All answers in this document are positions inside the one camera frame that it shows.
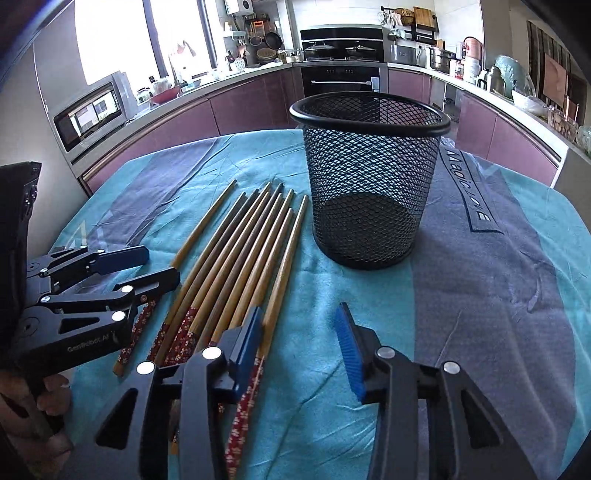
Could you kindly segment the person's left hand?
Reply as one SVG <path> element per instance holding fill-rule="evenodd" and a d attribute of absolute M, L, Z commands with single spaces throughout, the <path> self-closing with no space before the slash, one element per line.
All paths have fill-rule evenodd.
<path fill-rule="evenodd" d="M 49 416 L 64 415 L 70 408 L 69 379 L 61 374 L 44 379 L 46 392 L 38 396 L 37 408 Z M 64 430 L 46 440 L 39 439 L 29 418 L 20 418 L 1 399 L 1 426 L 27 466 L 38 477 L 54 476 L 68 459 L 72 443 Z"/>

